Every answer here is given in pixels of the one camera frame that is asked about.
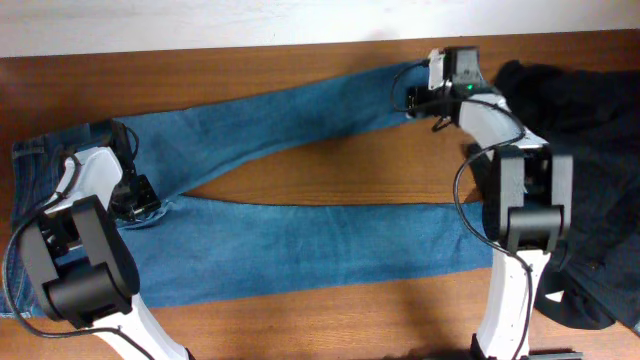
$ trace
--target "wire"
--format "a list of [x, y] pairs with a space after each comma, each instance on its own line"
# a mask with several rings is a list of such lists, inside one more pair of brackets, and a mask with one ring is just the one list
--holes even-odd
[[64, 200], [69, 195], [69, 192], [71, 192], [71, 189], [73, 189], [73, 186], [75, 185], [76, 181], [78, 180], [78, 176], [80, 175], [79, 169], [81, 164], [75, 155], [71, 155], [71, 159], [73, 160], [76, 166], [73, 170], [73, 174], [71, 177], [71, 181], [69, 181], [69, 184], [65, 187], [63, 191], [61, 192], [56, 191], [55, 193], [50, 195], [49, 198], [52, 198], [53, 196], [55, 196], [55, 198], [50, 202], [48, 202], [47, 204], [28, 211], [27, 215], [24, 217], [24, 220], [20, 222], [20, 224], [16, 227], [16, 230], [13, 232], [13, 234], [9, 238], [9, 244], [7, 245], [7, 249], [2, 261], [2, 289], [4, 291], [6, 302], [11, 308], [11, 312], [15, 316], [16, 320], [18, 320], [18, 323], [20, 323], [20, 325], [32, 335], [46, 338], [46, 339], [66, 339], [66, 338], [78, 337], [78, 336], [84, 336], [84, 335], [93, 335], [97, 333], [111, 333], [122, 338], [129, 345], [133, 346], [136, 350], [140, 351], [140, 353], [142, 353], [148, 359], [154, 360], [151, 354], [149, 354], [145, 349], [143, 349], [140, 345], [138, 345], [127, 334], [123, 333], [119, 328], [103, 327], [103, 328], [83, 329], [83, 330], [75, 330], [75, 331], [60, 332], [60, 333], [49, 333], [49, 332], [38, 330], [35, 327], [33, 327], [33, 325], [31, 325], [24, 317], [22, 317], [22, 314], [18, 309], [18, 305], [16, 304], [16, 301], [13, 298], [13, 294], [11, 294], [11, 289], [9, 288], [9, 282], [8, 282], [9, 254], [11, 253], [11, 250], [16, 246], [17, 242], [20, 241], [19, 239], [20, 239], [20, 235], [22, 235], [22, 232], [29, 225], [31, 225], [38, 218], [40, 214], [51, 209], [52, 207], [59, 204], [62, 200]]
[[458, 171], [456, 172], [456, 176], [454, 177], [453, 180], [453, 202], [455, 204], [456, 207], [456, 211], [458, 212], [458, 215], [460, 216], [460, 219], [462, 220], [462, 223], [464, 224], [464, 226], [469, 230], [469, 232], [471, 232], [476, 238], [478, 238], [482, 243], [484, 243], [485, 245], [491, 247], [492, 249], [499, 251], [509, 257], [514, 258], [515, 260], [517, 260], [520, 265], [522, 265], [522, 268], [524, 269], [526, 276], [527, 276], [527, 313], [525, 316], [525, 322], [524, 322], [524, 328], [522, 331], [522, 336], [520, 338], [520, 342], [518, 344], [518, 347], [516, 348], [515, 354], [513, 354], [512, 360], [516, 360], [518, 357], [518, 353], [520, 353], [520, 350], [522, 350], [522, 346], [524, 346], [524, 342], [527, 338], [527, 333], [529, 331], [529, 323], [531, 320], [531, 307], [533, 305], [533, 279], [532, 279], [532, 269], [529, 266], [529, 264], [527, 264], [526, 261], [524, 261], [524, 259], [522, 259], [522, 257], [520, 257], [518, 254], [515, 253], [511, 253], [509, 251], [507, 251], [506, 249], [503, 249], [501, 246], [497, 245], [496, 243], [494, 243], [493, 241], [491, 241], [490, 239], [488, 239], [486, 236], [484, 236], [483, 234], [481, 234], [478, 230], [476, 230], [476, 228], [473, 227], [473, 225], [471, 224], [471, 222], [469, 221], [469, 219], [467, 218], [467, 216], [464, 213], [464, 210], [462, 209], [462, 204], [460, 202], [460, 195], [459, 195], [459, 184], [460, 184], [460, 178], [462, 177], [462, 174], [464, 173], [464, 171], [467, 169], [467, 167], [469, 167], [469, 165], [471, 165], [472, 162], [476, 161], [477, 159], [479, 159], [480, 157], [482, 157], [483, 155], [486, 155], [488, 152], [490, 151], [494, 151], [496, 149], [498, 149], [499, 147], [502, 146], [508, 146], [511, 145], [513, 143], [516, 143], [520, 140], [522, 140], [525, 136], [526, 136], [526, 129], [524, 127], [524, 125], [522, 124], [522, 122], [520, 122], [520, 119], [518, 119], [512, 112], [501, 108], [500, 106], [498, 106], [497, 104], [493, 104], [487, 101], [482, 101], [482, 100], [477, 100], [477, 99], [456, 99], [456, 98], [443, 98], [443, 99], [437, 99], [437, 100], [433, 100], [433, 101], [429, 101], [427, 103], [424, 104], [420, 104], [418, 106], [413, 106], [411, 108], [400, 108], [396, 105], [395, 101], [394, 101], [394, 90], [396, 87], [396, 84], [398, 83], [399, 79], [409, 70], [414, 69], [418, 66], [428, 66], [428, 60], [424, 60], [421, 61], [419, 63], [415, 63], [413, 65], [410, 65], [404, 69], [402, 69], [398, 74], [396, 74], [396, 76], [393, 79], [393, 85], [391, 86], [391, 104], [393, 105], [393, 109], [397, 112], [409, 112], [409, 111], [413, 111], [415, 113], [418, 112], [418, 110], [425, 110], [428, 108], [432, 108], [438, 105], [445, 105], [445, 104], [462, 104], [462, 103], [472, 103], [472, 104], [478, 104], [478, 105], [483, 105], [483, 106], [487, 106], [493, 110], [496, 110], [504, 115], [506, 115], [507, 117], [509, 117], [511, 120], [513, 120], [513, 122], [518, 126], [518, 135], [513, 137], [512, 139], [509, 140], [505, 140], [496, 144], [493, 144], [491, 146], [487, 146], [486, 148], [483, 148], [482, 150], [480, 150], [479, 152], [469, 156], [463, 163], [462, 165], [460, 165], [460, 167], [458, 168]]
[[138, 156], [138, 146], [140, 145], [140, 138], [138, 137], [138, 134], [136, 134], [135, 131], [133, 131], [130, 127], [126, 125], [124, 127], [128, 132], [131, 133], [131, 136], [133, 136], [133, 139], [136, 141], [135, 150], [133, 150], [133, 154], [131, 155], [133, 157], [133, 160], [135, 160], [136, 156]]

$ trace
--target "black clamp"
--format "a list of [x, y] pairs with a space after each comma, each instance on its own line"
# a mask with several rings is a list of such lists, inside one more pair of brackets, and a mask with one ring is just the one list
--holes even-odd
[[479, 52], [476, 47], [448, 47], [443, 50], [443, 56], [442, 80], [446, 84], [433, 90], [428, 86], [413, 86], [407, 90], [406, 96], [409, 116], [439, 117], [431, 128], [433, 132], [438, 132], [451, 124], [458, 125], [460, 103], [443, 102], [428, 108], [420, 105], [447, 98], [466, 99], [476, 94], [494, 93], [493, 87], [480, 73]]
[[[476, 334], [473, 334], [473, 338], [471, 340], [471, 351], [468, 354], [466, 360], [498, 360], [493, 356], [486, 357], [482, 353], [482, 348], [480, 347], [480, 343], [478, 342], [478, 338]], [[584, 354], [579, 352], [545, 352], [544, 354], [536, 354], [536, 355], [523, 355], [518, 360], [583, 360]]]
[[53, 217], [41, 214], [18, 244], [38, 302], [52, 320], [80, 329], [131, 312], [131, 297], [140, 290], [138, 269], [96, 195]]
[[[161, 202], [145, 175], [138, 175], [134, 159], [138, 155], [139, 141], [130, 128], [115, 120], [105, 120], [89, 126], [89, 141], [69, 146], [62, 156], [67, 157], [78, 151], [101, 146], [113, 150], [120, 167], [122, 179], [113, 189], [109, 202], [109, 212], [124, 221], [134, 221], [143, 214], [160, 208]], [[129, 134], [135, 140], [131, 151]]]
[[571, 225], [573, 158], [545, 145], [505, 146], [493, 161], [471, 166], [484, 198], [482, 222], [489, 239], [511, 253], [551, 252]]

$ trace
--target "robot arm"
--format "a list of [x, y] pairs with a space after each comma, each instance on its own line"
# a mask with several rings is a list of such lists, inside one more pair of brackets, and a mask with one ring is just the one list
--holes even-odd
[[[535, 359], [529, 356], [527, 327], [533, 301], [528, 300], [535, 298], [550, 253], [570, 226], [572, 157], [494, 109], [510, 111], [506, 99], [482, 78], [477, 49], [434, 50], [429, 60], [428, 85], [411, 89], [408, 104], [428, 110], [420, 105], [443, 98], [456, 100], [421, 115], [449, 118], [482, 149], [521, 138], [487, 152], [487, 171], [474, 174], [483, 185], [485, 233], [506, 251], [493, 251], [487, 310], [473, 336], [471, 353], [483, 360]], [[530, 278], [513, 255], [529, 266]], [[554, 359], [579, 359], [580, 355], [556, 354]]]
[[119, 329], [148, 354], [117, 334], [95, 335], [127, 360], [193, 359], [140, 297], [138, 269], [114, 217], [147, 213], [159, 202], [146, 178], [136, 174], [124, 126], [109, 121], [92, 133], [104, 129], [106, 137], [67, 158], [54, 195], [64, 192], [64, 199], [26, 228], [18, 251], [49, 318], [76, 329]]

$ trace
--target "wooden table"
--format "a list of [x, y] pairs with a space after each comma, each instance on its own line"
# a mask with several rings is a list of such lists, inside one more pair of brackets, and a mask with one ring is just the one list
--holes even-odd
[[[640, 33], [634, 30], [0, 59], [0, 245], [9, 236], [13, 141], [117, 115], [262, 94], [423, 58], [434, 47], [467, 44], [480, 46], [482, 71], [490, 79], [510, 59], [588, 70], [640, 64]], [[469, 139], [453, 128], [432, 134], [432, 122], [284, 151], [189, 194], [261, 204], [451, 202], [461, 144]], [[461, 194], [478, 199], [470, 176], [463, 179]], [[153, 313], [198, 359], [420, 356], [468, 347], [484, 314], [488, 282], [485, 269]], [[46, 319], [33, 322], [47, 330], [68, 328]], [[530, 342], [533, 349], [584, 351], [588, 359], [631, 359], [640, 353], [638, 338], [619, 325], [578, 331], [538, 313]], [[43, 340], [2, 320], [0, 358], [117, 356], [97, 338]]]

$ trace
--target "black garment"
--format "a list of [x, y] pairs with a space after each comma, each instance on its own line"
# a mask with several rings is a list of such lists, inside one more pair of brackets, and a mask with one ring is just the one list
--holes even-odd
[[[512, 61], [496, 86], [511, 110], [574, 155], [572, 223], [535, 306], [572, 328], [616, 320], [640, 335], [640, 72], [563, 72]], [[545, 297], [564, 290], [560, 303]]]

